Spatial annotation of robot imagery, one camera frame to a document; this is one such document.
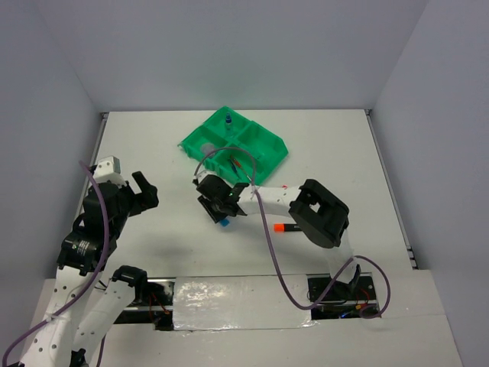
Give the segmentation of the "red gel pen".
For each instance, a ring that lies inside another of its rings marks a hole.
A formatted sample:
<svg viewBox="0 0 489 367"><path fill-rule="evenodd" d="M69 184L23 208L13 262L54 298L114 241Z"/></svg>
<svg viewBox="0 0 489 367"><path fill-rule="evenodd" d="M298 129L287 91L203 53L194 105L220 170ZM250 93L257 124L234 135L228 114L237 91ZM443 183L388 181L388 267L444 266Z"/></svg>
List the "red gel pen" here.
<svg viewBox="0 0 489 367"><path fill-rule="evenodd" d="M230 159L235 166L237 166L240 170L243 170L243 167L241 166L241 164L234 157L231 156Z"/></svg>

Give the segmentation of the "clear tub of paperclips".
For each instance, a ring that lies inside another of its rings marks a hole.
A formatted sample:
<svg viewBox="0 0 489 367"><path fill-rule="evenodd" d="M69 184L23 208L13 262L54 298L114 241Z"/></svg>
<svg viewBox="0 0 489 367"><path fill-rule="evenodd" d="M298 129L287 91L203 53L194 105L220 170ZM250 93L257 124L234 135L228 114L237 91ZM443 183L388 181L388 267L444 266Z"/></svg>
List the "clear tub of paperclips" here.
<svg viewBox="0 0 489 367"><path fill-rule="evenodd" d="M213 157L215 155L216 147L212 143L204 143L200 146L200 151L204 156Z"/></svg>

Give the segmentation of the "orange highlighter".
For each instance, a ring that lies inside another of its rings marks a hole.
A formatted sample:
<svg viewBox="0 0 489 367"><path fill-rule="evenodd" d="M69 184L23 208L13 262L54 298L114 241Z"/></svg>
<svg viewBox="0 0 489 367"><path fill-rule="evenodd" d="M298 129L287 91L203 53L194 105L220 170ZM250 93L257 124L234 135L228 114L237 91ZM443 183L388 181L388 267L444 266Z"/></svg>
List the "orange highlighter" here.
<svg viewBox="0 0 489 367"><path fill-rule="evenodd" d="M301 232L302 229L294 223L275 223L275 232Z"/></svg>

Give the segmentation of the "small blue-capped bottle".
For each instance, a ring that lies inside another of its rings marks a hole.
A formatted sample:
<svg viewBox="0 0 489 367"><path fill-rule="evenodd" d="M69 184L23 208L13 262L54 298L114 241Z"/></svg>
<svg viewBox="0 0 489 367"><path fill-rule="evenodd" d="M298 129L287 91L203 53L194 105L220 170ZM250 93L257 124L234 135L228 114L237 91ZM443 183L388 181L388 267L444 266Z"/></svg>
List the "small blue-capped bottle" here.
<svg viewBox="0 0 489 367"><path fill-rule="evenodd" d="M234 133L232 116L229 112L225 115L225 133L227 136L232 136Z"/></svg>

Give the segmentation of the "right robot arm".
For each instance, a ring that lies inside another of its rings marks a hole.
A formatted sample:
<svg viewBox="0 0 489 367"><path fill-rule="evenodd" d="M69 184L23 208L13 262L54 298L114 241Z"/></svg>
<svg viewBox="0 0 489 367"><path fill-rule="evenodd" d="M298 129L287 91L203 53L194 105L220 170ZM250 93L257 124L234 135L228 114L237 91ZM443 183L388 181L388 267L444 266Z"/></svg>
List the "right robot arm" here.
<svg viewBox="0 0 489 367"><path fill-rule="evenodd" d="M249 183L229 186L209 174L194 177L198 201L214 222L228 217L266 215L291 218L313 244L325 253L333 293L349 299L359 289L361 268L353 259L348 238L349 208L336 195L314 179L298 187L253 187Z"/></svg>

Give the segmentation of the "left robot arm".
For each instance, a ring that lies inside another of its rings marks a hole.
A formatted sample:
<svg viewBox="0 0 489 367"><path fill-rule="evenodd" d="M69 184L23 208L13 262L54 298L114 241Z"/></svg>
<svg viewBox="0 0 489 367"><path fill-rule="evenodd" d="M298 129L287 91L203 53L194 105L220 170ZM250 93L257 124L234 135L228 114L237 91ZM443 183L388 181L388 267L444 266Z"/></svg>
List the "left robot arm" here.
<svg viewBox="0 0 489 367"><path fill-rule="evenodd" d="M87 366L123 309L149 298L147 272L123 265L112 275L100 301L85 311L128 218L159 204L157 188L140 171L132 174L139 193L118 173L103 174L97 167L87 177L91 186L83 198L83 211L62 242L45 316L7 348L3 366L29 336L33 340L17 366Z"/></svg>

